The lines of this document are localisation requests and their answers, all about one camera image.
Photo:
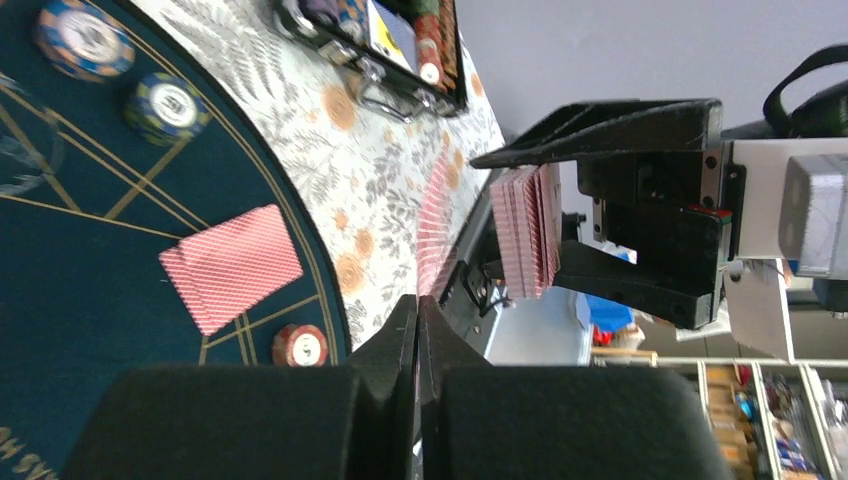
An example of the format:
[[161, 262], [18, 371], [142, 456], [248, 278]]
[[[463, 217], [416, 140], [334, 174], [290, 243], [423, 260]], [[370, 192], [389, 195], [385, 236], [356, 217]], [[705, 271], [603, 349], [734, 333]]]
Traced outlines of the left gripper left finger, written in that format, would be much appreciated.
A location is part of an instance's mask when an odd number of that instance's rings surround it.
[[407, 479], [417, 306], [399, 298], [340, 366], [159, 366], [120, 375], [65, 479]]

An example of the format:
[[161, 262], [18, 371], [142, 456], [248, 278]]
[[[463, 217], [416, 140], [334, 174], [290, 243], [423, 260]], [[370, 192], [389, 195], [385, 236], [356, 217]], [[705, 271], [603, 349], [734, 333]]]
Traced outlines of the red playing card deck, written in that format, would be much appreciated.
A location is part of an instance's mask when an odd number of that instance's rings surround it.
[[504, 281], [515, 298], [537, 299], [560, 268], [559, 170], [508, 170], [489, 186]]

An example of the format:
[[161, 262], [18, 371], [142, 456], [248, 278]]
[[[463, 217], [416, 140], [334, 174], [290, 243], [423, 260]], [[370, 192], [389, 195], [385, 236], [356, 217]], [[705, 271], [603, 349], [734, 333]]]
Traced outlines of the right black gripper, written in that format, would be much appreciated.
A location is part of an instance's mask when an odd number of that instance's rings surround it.
[[747, 171], [720, 141], [718, 99], [586, 101], [563, 106], [475, 169], [580, 160], [593, 236], [637, 264], [561, 243], [553, 284], [698, 330], [717, 318], [720, 270], [738, 252]]

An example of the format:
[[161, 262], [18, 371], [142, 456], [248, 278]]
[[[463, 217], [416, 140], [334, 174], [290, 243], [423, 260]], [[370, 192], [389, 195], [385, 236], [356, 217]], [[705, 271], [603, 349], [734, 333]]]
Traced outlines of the dealt red cards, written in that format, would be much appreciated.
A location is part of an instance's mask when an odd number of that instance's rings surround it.
[[185, 237], [158, 258], [204, 336], [304, 274], [274, 204]]

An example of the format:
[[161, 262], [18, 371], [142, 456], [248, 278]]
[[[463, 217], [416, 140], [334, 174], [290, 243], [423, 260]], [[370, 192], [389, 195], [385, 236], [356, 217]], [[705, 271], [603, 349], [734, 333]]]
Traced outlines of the red white chip stack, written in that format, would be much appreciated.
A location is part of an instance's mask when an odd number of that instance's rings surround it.
[[321, 367], [328, 358], [328, 343], [314, 325], [287, 325], [273, 338], [271, 358], [284, 367]]

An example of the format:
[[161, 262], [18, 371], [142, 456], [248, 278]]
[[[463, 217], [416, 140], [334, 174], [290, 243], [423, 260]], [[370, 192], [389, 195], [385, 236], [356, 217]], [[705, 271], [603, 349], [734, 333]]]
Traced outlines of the blue yellow fifty chip stack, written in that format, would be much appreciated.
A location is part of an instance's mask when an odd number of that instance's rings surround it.
[[187, 81], [155, 72], [138, 82], [125, 103], [124, 118], [147, 142], [166, 146], [197, 137], [211, 114], [199, 92]]

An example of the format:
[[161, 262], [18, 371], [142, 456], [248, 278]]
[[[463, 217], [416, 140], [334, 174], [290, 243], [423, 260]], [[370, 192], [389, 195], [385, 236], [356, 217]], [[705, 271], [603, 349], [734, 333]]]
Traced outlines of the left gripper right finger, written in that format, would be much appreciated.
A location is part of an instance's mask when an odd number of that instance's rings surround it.
[[428, 479], [725, 479], [691, 385], [639, 366], [495, 366], [418, 305]]

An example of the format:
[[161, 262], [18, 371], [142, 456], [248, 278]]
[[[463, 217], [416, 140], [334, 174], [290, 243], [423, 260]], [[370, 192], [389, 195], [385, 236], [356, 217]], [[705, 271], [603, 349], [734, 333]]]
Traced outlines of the clear dealer button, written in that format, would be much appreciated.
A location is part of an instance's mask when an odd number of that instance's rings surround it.
[[64, 143], [50, 109], [19, 82], [1, 76], [1, 192], [22, 197], [39, 189], [62, 191], [56, 174]]

